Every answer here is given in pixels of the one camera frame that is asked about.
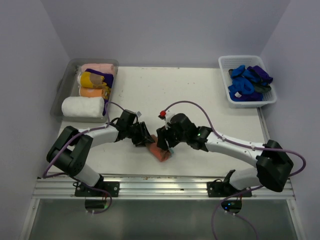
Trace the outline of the brown orange towel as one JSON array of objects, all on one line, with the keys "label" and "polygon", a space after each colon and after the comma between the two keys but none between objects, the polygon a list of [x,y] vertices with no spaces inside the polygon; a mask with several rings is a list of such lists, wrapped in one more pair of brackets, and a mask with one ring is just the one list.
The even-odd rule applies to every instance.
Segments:
[{"label": "brown orange towel", "polygon": [[153,143],[146,143],[145,146],[149,152],[159,161],[165,162],[172,157],[173,153],[170,150],[163,150],[157,146],[158,138],[152,134]]}]

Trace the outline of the yellow bear towel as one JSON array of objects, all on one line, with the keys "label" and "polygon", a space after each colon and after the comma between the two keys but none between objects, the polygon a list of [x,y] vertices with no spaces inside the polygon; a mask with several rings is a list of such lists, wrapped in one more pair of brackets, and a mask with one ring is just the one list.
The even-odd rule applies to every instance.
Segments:
[{"label": "yellow bear towel", "polygon": [[77,83],[84,88],[90,89],[102,89],[107,84],[104,82],[105,78],[96,73],[91,73],[88,71],[82,72],[77,77]]}]

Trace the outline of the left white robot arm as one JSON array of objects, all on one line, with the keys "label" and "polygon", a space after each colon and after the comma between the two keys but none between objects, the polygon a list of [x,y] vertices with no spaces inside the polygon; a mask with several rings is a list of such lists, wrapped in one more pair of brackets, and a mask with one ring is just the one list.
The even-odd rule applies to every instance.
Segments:
[{"label": "left white robot arm", "polygon": [[130,139],[136,147],[145,147],[155,142],[146,124],[138,121],[138,115],[125,109],[115,122],[99,127],[87,130],[65,127],[49,150],[46,160],[50,166],[55,166],[76,181],[73,184],[76,188],[75,196],[117,197],[120,184],[106,182],[86,161],[91,148],[124,139]]}]

